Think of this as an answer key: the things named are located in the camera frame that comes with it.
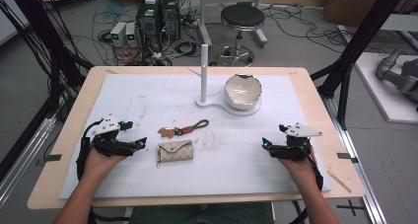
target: gray floor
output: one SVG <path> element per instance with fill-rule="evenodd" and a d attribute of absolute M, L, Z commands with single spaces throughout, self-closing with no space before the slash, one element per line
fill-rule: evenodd
<path fill-rule="evenodd" d="M 63 19 L 72 33 L 77 46 L 95 65 L 105 65 L 99 56 L 105 57 L 104 49 L 85 37 L 96 38 L 102 30 L 110 30 L 111 25 L 94 23 L 104 19 L 104 11 L 115 13 L 126 12 L 120 16 L 120 21 L 129 20 L 135 15 L 135 2 L 121 2 L 119 0 L 69 0 L 59 3 Z M 220 23 L 219 10 L 221 5 L 207 7 L 208 14 L 215 15 L 209 23 Z M 336 30 L 336 25 L 326 23 L 320 9 L 288 8 L 287 11 L 296 13 L 302 10 L 302 18 L 316 25 L 317 34 L 325 30 Z M 334 62 L 344 49 L 342 45 L 333 45 L 325 37 L 315 37 L 313 40 L 331 47 L 333 50 L 311 42 L 305 37 L 310 25 L 303 24 L 298 19 L 281 19 L 278 24 L 267 19 L 263 31 L 269 43 L 260 48 L 251 34 L 244 35 L 244 45 L 251 48 L 255 55 L 253 66 L 285 66 L 304 67 L 310 73 Z M 209 52 L 209 60 L 215 60 L 217 51 L 224 45 L 235 40 L 236 32 L 220 25 L 208 25 L 209 34 L 214 42 Z M 372 47 L 390 52 L 401 45 L 408 54 L 416 54 L 403 39 L 395 33 L 381 32 L 373 42 Z M 105 46 L 108 57 L 111 51 Z M 369 47 L 367 51 L 376 52 Z M 199 65 L 199 57 L 184 57 L 174 60 L 174 65 Z M 24 128 L 35 115 L 47 97 L 46 76 L 40 70 L 31 52 L 19 37 L 13 37 L 0 46 L 0 102 L 1 124 L 0 135 L 2 146 L 0 158 L 3 159 L 7 151 L 18 139 Z M 418 223 L 418 173 L 416 172 L 416 157 L 418 155 L 418 125 L 386 122 L 371 94 L 353 70 L 351 88 L 347 109 L 347 127 L 356 146 L 359 158 L 364 166 L 375 195 L 383 210 L 387 223 Z M 56 125 L 51 136 L 43 148 L 36 155 L 29 169 L 11 193 L 7 202 L 0 209 L 1 223 L 47 223 L 51 222 L 58 210 L 34 211 L 27 208 L 27 200 L 39 176 L 42 166 L 35 164 L 41 159 L 42 153 L 58 133 L 60 123 Z M 363 206 L 361 199 L 352 199 L 354 206 Z M 349 205 L 347 199 L 333 199 L 329 201 L 342 223 L 369 223 L 367 213 L 362 209 L 354 212 L 338 205 Z M 107 208 L 106 214 L 122 215 L 121 208 Z M 288 223 L 296 217 L 296 210 L 291 202 L 276 202 L 275 212 L 278 223 Z"/>

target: small purse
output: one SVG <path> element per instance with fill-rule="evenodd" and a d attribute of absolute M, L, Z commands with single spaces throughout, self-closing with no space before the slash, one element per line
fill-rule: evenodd
<path fill-rule="evenodd" d="M 158 163 L 184 161 L 193 159 L 191 140 L 158 144 Z"/>

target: stool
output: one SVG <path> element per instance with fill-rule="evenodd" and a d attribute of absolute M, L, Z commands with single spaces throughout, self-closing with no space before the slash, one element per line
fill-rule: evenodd
<path fill-rule="evenodd" d="M 234 66 L 242 63 L 250 66 L 254 61 L 254 54 L 246 47 L 241 46 L 243 32 L 254 32 L 264 25 L 264 14 L 251 5 L 237 4 L 222 10 L 221 21 L 233 30 L 238 30 L 235 45 L 225 46 L 218 53 L 219 60 L 224 65 Z"/>

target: white vertical rod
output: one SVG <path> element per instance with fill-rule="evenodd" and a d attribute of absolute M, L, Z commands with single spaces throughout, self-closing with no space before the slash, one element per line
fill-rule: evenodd
<path fill-rule="evenodd" d="M 206 87 L 207 87 L 207 79 L 208 79 L 208 45 L 207 44 L 202 44 L 202 53 L 201 53 L 201 59 L 200 59 L 200 63 L 201 63 L 201 73 L 200 73 L 200 89 L 201 89 L 201 94 L 200 94 L 200 101 L 202 103 L 206 103 Z"/>
<path fill-rule="evenodd" d="M 200 25 L 205 25 L 205 0 L 200 0 Z"/>

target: stool legs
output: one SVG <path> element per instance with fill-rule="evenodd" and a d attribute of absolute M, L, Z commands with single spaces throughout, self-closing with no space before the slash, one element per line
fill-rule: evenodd
<path fill-rule="evenodd" d="M 235 45 L 225 46 L 218 53 L 219 60 L 224 65 L 229 66 L 251 66 L 254 61 L 254 54 L 252 51 L 244 46 L 241 46 L 243 33 L 238 32 Z"/>

